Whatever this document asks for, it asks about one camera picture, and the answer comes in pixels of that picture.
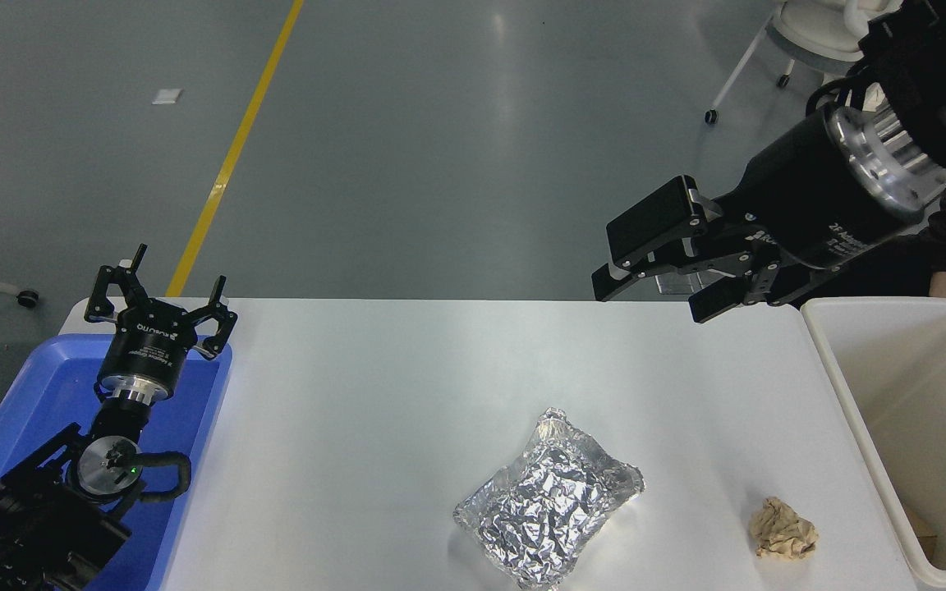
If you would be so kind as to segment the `black left gripper body drum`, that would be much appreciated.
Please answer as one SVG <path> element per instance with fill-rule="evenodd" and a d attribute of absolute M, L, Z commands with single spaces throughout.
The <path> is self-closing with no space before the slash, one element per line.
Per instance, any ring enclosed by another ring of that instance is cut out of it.
<path fill-rule="evenodd" d="M 160 386 L 177 385 L 196 342 L 195 325 L 186 314 L 184 308 L 161 300 L 124 309 L 116 317 L 100 384 L 113 386 L 136 377 Z"/>

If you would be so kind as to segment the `black right gripper body drum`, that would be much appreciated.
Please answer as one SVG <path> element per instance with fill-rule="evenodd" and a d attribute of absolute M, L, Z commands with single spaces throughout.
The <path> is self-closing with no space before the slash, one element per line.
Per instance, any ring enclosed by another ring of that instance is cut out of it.
<path fill-rule="evenodd" d="M 821 109 L 751 158 L 717 205 L 780 252 L 767 302 L 782 305 L 922 220 L 926 154 L 888 109 Z"/>

